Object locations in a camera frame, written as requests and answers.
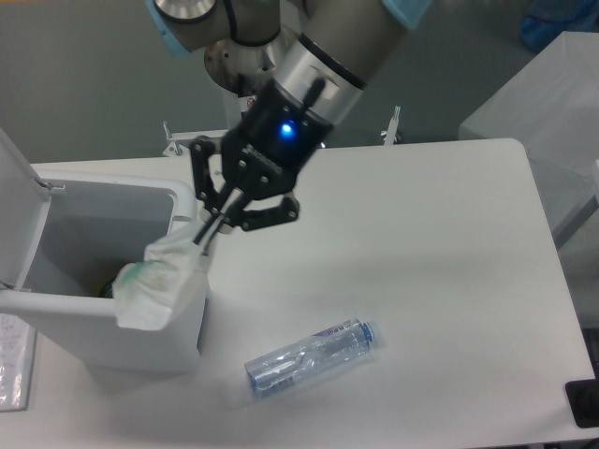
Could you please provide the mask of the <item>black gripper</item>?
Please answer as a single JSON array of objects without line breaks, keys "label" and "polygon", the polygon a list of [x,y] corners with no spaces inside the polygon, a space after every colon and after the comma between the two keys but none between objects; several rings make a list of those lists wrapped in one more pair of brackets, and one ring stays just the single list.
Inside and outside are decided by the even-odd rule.
[{"label": "black gripper", "polygon": [[[326,82],[317,78],[303,99],[286,94],[275,80],[267,83],[241,122],[223,139],[197,138],[190,157],[196,197],[209,213],[193,242],[209,253],[224,226],[244,232],[285,225],[300,217],[300,203],[291,192],[297,177],[333,125],[311,110]],[[225,183],[214,187],[210,159],[219,155]],[[232,195],[234,188],[241,190]],[[246,210],[253,200],[283,195],[278,205]]]}]

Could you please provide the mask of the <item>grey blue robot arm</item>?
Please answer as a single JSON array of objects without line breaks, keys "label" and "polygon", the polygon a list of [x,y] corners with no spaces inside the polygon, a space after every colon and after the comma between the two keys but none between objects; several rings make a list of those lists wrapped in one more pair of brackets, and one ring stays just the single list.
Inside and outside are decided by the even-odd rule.
[{"label": "grey blue robot arm", "polygon": [[427,1],[300,1],[307,24],[241,121],[222,138],[195,138],[197,198],[208,220],[194,242],[222,226],[252,231],[296,221],[301,170],[356,105]]}]

